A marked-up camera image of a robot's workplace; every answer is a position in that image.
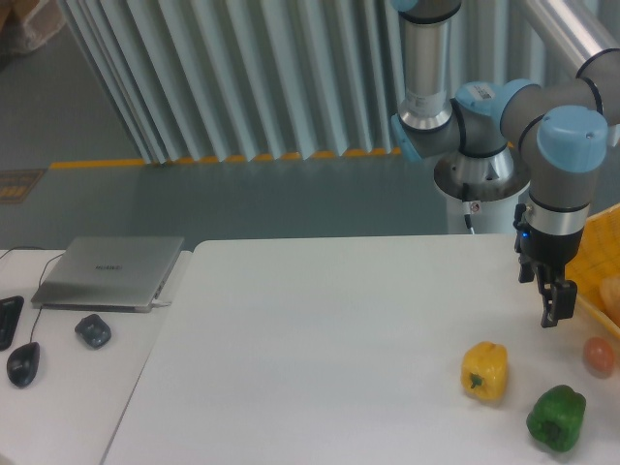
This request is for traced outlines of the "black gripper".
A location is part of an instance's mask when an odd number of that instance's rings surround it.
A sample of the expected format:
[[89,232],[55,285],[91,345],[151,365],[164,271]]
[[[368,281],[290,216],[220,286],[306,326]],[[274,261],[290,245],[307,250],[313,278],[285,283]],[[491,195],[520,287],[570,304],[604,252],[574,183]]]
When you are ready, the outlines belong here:
[[576,256],[583,236],[583,210],[555,211],[535,202],[519,203],[514,211],[515,252],[519,255],[519,283],[536,276],[542,296],[542,327],[571,319],[577,284],[565,276],[565,266]]

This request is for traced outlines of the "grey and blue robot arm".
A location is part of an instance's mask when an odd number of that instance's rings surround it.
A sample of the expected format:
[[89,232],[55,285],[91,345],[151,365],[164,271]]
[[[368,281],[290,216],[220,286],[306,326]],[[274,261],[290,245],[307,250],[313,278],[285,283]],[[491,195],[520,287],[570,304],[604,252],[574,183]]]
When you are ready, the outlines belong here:
[[619,45],[579,1],[524,1],[526,19],[572,75],[542,87],[449,85],[457,1],[396,1],[403,29],[405,96],[391,119],[402,153],[438,156],[436,186],[458,202],[467,231],[474,208],[513,198],[519,281],[536,282],[542,325],[574,313],[577,286],[565,275],[580,244],[610,129],[619,122]]

